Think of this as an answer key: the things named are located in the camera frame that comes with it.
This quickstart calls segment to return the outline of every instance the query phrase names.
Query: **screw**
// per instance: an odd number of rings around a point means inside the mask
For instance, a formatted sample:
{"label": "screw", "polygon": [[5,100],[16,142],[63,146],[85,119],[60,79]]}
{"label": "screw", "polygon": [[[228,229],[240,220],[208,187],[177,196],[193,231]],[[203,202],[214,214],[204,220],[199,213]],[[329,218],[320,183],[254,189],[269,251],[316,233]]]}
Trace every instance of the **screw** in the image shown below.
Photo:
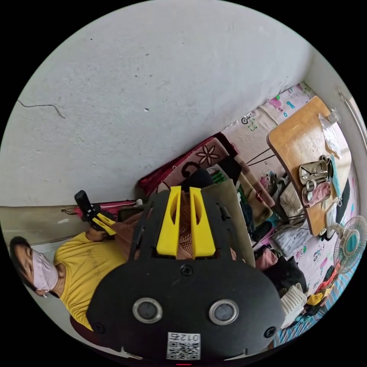
{"label": "screw", "polygon": [[104,326],[101,323],[99,323],[99,322],[97,322],[95,324],[94,329],[97,331],[98,334],[104,334],[105,331],[106,331],[106,329],[104,328]]}
{"label": "screw", "polygon": [[192,267],[190,265],[183,265],[181,267],[181,274],[184,276],[190,276],[192,274]]}
{"label": "screw", "polygon": [[265,333],[264,333],[264,336],[266,338],[271,338],[276,332],[276,328],[274,326],[268,328]]}

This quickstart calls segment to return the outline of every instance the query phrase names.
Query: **circular sensor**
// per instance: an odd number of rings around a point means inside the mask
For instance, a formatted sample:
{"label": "circular sensor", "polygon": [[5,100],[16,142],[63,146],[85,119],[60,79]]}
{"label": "circular sensor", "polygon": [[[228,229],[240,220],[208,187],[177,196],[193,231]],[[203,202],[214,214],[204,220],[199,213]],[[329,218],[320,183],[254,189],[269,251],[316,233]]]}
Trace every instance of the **circular sensor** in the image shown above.
{"label": "circular sensor", "polygon": [[153,298],[140,298],[133,305],[133,314],[140,322],[152,324],[162,318],[162,307]]}
{"label": "circular sensor", "polygon": [[238,306],[229,299],[215,302],[209,309],[209,318],[216,325],[228,325],[238,317]]}

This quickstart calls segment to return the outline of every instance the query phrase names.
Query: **white towel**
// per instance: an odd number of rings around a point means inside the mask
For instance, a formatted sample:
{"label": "white towel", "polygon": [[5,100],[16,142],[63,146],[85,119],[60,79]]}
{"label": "white towel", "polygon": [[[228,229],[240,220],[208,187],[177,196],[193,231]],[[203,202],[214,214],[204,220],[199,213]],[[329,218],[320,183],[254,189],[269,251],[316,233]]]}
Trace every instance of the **white towel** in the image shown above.
{"label": "white towel", "polygon": [[281,298],[282,308],[286,316],[281,328],[288,327],[302,312],[307,297],[302,293],[300,285],[291,286],[288,292]]}

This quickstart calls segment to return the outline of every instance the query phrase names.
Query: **face mask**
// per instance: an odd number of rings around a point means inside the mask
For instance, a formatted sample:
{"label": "face mask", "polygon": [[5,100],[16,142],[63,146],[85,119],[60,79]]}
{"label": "face mask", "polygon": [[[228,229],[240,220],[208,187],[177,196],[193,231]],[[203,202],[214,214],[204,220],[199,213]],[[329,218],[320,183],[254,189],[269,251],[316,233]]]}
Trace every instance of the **face mask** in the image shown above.
{"label": "face mask", "polygon": [[56,286],[58,272],[44,254],[33,250],[33,285],[38,290],[50,291]]}

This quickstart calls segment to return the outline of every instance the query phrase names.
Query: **wooden table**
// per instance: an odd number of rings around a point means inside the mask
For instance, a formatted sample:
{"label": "wooden table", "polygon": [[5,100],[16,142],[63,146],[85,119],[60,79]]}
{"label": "wooden table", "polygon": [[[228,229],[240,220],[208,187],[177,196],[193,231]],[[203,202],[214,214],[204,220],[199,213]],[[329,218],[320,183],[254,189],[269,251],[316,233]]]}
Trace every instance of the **wooden table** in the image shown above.
{"label": "wooden table", "polygon": [[[299,166],[318,161],[320,156],[331,155],[328,149],[318,114],[327,117],[330,111],[323,101],[315,96],[304,107],[275,127],[267,137],[269,147],[278,157],[287,172],[302,202],[303,185],[299,179]],[[341,159],[335,156],[340,189],[343,192],[352,163],[351,152],[337,123],[333,124],[341,150]],[[331,184],[331,196],[326,200],[325,209],[321,203],[305,208],[305,216],[312,235],[318,235],[326,227],[325,213],[336,198]]]}

